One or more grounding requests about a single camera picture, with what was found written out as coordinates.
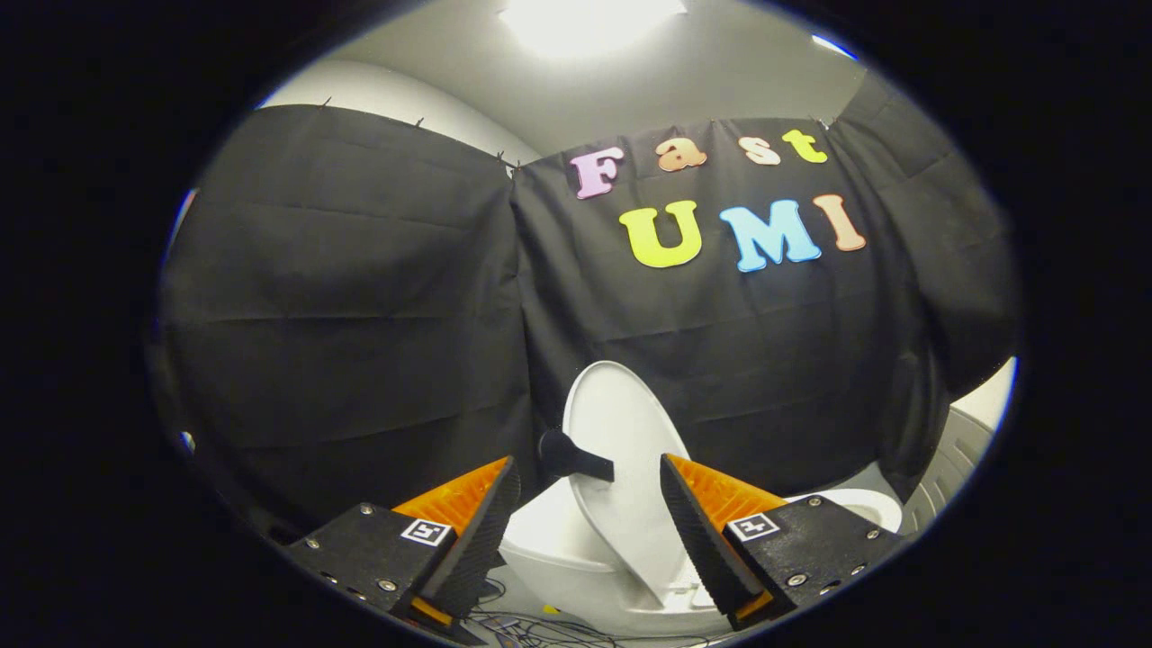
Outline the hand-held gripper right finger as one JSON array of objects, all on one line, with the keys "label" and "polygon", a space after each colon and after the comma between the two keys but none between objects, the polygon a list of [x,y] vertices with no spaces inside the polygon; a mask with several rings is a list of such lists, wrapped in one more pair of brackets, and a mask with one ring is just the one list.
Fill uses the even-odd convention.
[{"label": "hand-held gripper right finger", "polygon": [[817,606],[904,550],[887,526],[832,500],[786,500],[665,453],[660,491],[717,611],[743,631]]}]

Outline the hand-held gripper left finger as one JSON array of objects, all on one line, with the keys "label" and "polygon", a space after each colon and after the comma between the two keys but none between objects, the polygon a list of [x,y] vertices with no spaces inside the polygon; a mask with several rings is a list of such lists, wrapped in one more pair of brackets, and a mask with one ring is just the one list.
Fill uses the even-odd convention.
[{"label": "hand-held gripper left finger", "polygon": [[285,548],[293,566],[374,615],[467,635],[521,496],[513,455],[400,505],[358,503]]}]

